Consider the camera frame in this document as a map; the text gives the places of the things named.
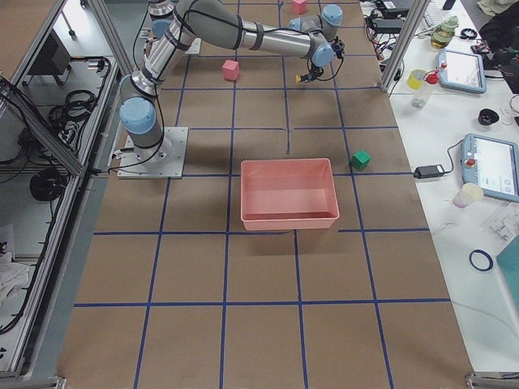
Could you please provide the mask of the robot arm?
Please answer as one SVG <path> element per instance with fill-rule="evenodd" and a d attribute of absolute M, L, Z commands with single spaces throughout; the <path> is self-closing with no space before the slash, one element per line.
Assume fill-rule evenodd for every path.
<path fill-rule="evenodd" d="M 327 41 L 337 35 L 337 28 L 342 25 L 344 12 L 336 4 L 326 5 L 319 15 L 298 17 L 289 21 L 289 28 L 300 32 L 321 32 Z"/>
<path fill-rule="evenodd" d="M 244 20 L 219 1 L 178 1 L 169 6 L 169 19 L 153 24 L 164 31 L 156 33 L 148 45 L 144 63 L 120 83 L 119 121 L 128 138 L 116 167 L 118 176 L 182 176 L 188 129 L 165 125 L 158 95 L 166 76 L 181 59 L 197 52 L 201 43 L 304 59 L 307 72 L 296 80 L 310 83 L 322 78 L 334 58 L 344 56 L 344 45 L 337 36 L 343 16 L 338 5 L 328 4 L 318 15 L 273 27 Z"/>

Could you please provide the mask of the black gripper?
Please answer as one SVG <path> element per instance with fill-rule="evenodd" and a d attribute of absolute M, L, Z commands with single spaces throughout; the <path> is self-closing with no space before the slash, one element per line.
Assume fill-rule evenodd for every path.
<path fill-rule="evenodd" d="M 307 61 L 307 74 L 305 78 L 305 83 L 310 83 L 318 80 L 324 73 L 324 68 L 322 66 L 317 66 L 311 60 Z"/>

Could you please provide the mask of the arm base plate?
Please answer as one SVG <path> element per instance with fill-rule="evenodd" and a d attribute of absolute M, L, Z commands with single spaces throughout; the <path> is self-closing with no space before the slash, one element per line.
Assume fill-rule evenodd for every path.
<path fill-rule="evenodd" d="M 167 126 L 164 140 L 159 151 L 157 147 L 144 150 L 135 147 L 128 135 L 125 147 L 132 151 L 122 154 L 121 165 L 117 175 L 122 179 L 181 179 L 189 129 L 187 127 Z"/>

